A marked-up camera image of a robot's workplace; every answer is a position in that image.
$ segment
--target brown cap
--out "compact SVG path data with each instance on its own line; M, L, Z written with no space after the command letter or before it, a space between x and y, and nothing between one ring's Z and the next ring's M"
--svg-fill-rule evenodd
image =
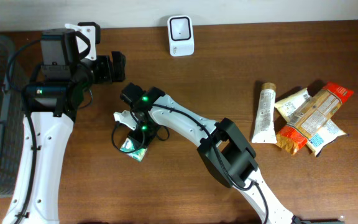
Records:
M262 85L263 90L274 90L276 91L276 85L274 83L264 83Z

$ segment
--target orange snack bag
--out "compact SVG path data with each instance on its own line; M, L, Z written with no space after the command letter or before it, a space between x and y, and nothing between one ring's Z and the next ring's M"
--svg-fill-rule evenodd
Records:
M295 155L353 93L335 83L328 83L276 134L276 145Z

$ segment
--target small packet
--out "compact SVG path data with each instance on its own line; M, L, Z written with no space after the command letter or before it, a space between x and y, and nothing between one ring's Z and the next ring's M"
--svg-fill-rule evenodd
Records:
M336 113L354 92L328 83L300 109L276 135L277 145L295 155Z
M298 93L295 93L285 99L282 99L274 104L274 107L280 112L286 122L289 122L295 111L304 103L309 101L311 96L308 89L304 88ZM324 146L333 142L339 136L347 135L336 124L329 119L317 133L309 139L306 145L313 151L314 156L318 157Z
M276 85L273 83L264 83L262 85L252 143L277 143L273 123L275 90Z
M127 139L125 139L124 144L122 144L120 150L122 152L131 152L131 151L135 150L135 147L134 147L133 142L129 138L127 138ZM146 152L147 152L147 148L139 149L138 151L129 153L127 155L131 156L132 158L134 158L134 159L136 159L137 161L140 162L140 161L142 161L142 159L143 159L144 155L146 154Z

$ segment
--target green and white packet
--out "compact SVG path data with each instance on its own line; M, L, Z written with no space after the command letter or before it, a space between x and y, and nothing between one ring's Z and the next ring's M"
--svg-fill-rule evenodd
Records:
M289 122L294 115L294 112L309 101L311 96L308 89L304 88L298 93L282 99L274 104L274 107L284 117L286 122ZM334 142L339 136L347 135L336 124L329 119L326 124L318 129L317 133L309 139L306 145L313 151L314 156L318 157L324 146Z
M125 139L124 144L122 144L122 146L120 148L120 150L122 152L130 152L130 151L133 151L134 149L135 149L134 144L129 138ZM136 159L137 161L140 162L140 161L142 161L142 159L143 159L144 155L146 154L146 152L147 152L147 148L140 149L140 150L138 150L136 152L132 152L132 153L129 153L127 155L131 156L132 158L134 158L134 159Z

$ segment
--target wooden table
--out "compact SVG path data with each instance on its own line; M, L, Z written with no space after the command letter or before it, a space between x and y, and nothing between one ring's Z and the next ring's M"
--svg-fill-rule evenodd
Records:
M94 104L78 113L67 145L59 190L62 224L260 223L248 202L214 180L196 147L172 131L154 141L142 162L111 145L112 114L128 110L121 90L133 82L157 86L179 104L207 118L233 120L250 139L260 84L273 82L277 96L332 81L355 91L333 117L350 136L328 145L319 158L307 148L296 156L273 144L253 144L266 182L285 207L305 219L358 223L358 21L197 26L195 53L173 58L166 27L105 29L98 54L126 55L126 81L95 85ZM39 32L7 33L17 46ZM30 73L40 47L20 63ZM285 123L275 112L275 128ZM117 133L123 139L127 130ZM0 222L11 199L0 199Z

